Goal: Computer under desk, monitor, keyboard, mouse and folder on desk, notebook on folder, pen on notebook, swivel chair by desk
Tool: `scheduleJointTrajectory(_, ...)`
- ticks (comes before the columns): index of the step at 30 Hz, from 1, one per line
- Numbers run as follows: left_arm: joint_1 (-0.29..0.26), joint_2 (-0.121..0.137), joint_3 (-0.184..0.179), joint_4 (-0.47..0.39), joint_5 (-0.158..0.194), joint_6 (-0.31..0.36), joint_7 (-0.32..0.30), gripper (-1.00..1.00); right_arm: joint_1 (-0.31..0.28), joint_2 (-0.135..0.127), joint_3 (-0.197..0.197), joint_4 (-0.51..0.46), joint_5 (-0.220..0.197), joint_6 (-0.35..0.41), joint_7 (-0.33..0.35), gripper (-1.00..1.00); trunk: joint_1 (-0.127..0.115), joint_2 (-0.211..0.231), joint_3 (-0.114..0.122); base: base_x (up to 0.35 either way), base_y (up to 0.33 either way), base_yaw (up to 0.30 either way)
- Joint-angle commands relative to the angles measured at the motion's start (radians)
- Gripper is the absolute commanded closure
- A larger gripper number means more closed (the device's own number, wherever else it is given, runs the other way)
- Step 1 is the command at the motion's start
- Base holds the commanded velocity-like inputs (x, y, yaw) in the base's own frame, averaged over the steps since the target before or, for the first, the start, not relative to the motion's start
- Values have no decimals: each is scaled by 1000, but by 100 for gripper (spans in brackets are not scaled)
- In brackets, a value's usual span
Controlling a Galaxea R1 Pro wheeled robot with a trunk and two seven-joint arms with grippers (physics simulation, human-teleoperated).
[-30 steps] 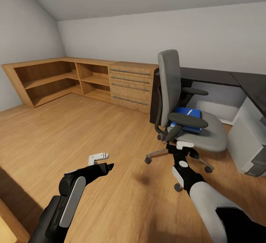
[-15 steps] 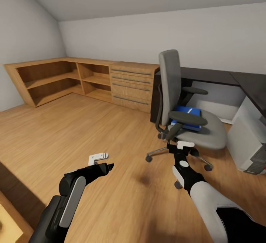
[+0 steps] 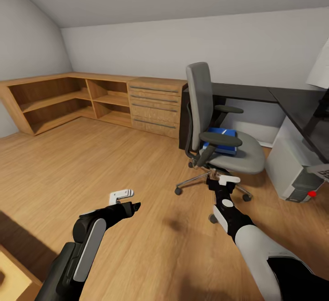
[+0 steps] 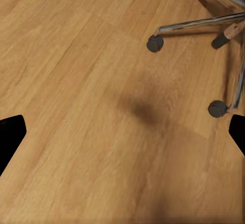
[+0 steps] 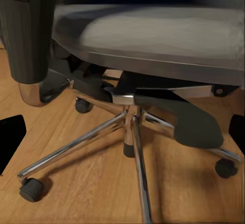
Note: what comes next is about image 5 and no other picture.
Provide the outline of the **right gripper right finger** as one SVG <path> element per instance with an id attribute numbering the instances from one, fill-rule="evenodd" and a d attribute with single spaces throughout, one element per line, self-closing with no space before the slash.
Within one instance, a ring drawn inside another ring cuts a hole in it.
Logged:
<path id="1" fill-rule="evenodd" d="M 233 115 L 229 133 L 242 153 L 245 155 L 245 117 L 240 115 Z"/>

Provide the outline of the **swivel chair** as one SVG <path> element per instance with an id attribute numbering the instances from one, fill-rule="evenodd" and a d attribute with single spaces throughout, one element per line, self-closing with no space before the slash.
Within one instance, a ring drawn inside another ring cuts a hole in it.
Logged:
<path id="1" fill-rule="evenodd" d="M 0 39 L 28 105 L 44 107 L 76 89 L 79 113 L 92 103 L 116 114 L 18 172 L 26 200 L 44 190 L 27 177 L 121 127 L 124 155 L 135 157 L 142 224 L 154 224 L 143 126 L 221 156 L 215 169 L 223 178 L 238 173 L 243 158 L 222 148 L 216 118 L 187 99 L 245 86 L 245 0 L 0 0 Z M 104 74 L 119 78 L 117 86 Z M 148 113 L 152 106 L 175 115 L 176 124 Z"/>

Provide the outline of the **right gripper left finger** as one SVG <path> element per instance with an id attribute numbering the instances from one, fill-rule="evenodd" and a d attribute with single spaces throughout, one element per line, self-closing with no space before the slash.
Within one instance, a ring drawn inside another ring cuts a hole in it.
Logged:
<path id="1" fill-rule="evenodd" d="M 23 115 L 0 120 L 0 175 L 26 135 Z"/>

